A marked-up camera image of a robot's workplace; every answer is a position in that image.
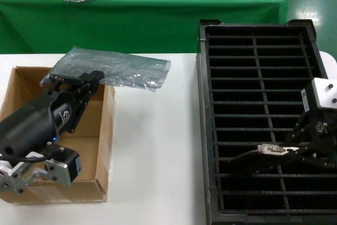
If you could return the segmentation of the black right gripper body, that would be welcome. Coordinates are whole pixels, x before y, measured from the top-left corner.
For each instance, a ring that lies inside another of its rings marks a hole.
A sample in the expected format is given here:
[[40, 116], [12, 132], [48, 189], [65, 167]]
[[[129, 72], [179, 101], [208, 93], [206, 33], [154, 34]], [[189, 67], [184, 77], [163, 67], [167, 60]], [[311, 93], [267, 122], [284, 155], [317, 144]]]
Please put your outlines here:
[[302, 132], [300, 143], [309, 143], [314, 151], [336, 158], [336, 110], [303, 112], [297, 124]]

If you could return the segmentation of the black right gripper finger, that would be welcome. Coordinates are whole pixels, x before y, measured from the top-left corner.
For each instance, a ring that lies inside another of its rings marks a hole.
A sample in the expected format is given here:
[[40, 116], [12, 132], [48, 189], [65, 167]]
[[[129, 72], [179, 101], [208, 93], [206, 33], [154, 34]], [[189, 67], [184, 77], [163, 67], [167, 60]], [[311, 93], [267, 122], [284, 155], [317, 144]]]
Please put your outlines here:
[[298, 121], [286, 136], [285, 146], [301, 148], [310, 143], [310, 125], [308, 120]]
[[336, 160], [326, 157], [316, 157], [313, 154], [305, 154], [300, 151], [291, 151], [280, 157], [282, 164], [302, 162], [325, 169], [336, 169]]

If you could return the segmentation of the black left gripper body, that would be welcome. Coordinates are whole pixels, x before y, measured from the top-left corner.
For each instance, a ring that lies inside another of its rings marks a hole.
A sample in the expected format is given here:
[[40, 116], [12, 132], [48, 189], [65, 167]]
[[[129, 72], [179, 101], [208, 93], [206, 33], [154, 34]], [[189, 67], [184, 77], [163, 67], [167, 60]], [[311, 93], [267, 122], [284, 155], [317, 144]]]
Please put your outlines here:
[[55, 142], [75, 119], [73, 97], [68, 93], [43, 94], [1, 121], [1, 155], [24, 157]]

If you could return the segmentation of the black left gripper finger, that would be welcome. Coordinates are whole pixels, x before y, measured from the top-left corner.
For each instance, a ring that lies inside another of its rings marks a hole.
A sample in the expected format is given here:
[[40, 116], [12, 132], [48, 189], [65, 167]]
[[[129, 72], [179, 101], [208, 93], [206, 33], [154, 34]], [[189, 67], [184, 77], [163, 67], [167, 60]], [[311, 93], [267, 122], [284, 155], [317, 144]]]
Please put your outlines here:
[[75, 102], [74, 120], [70, 125], [68, 133], [74, 133], [76, 127], [91, 99], [97, 92], [100, 80], [103, 76], [92, 76], [91, 79], [79, 80], [70, 86], [72, 96]]
[[92, 95], [97, 91], [100, 80], [104, 78], [101, 71], [84, 72], [80, 76], [48, 74], [40, 82], [40, 86], [51, 85], [56, 92], [68, 92], [74, 96]]

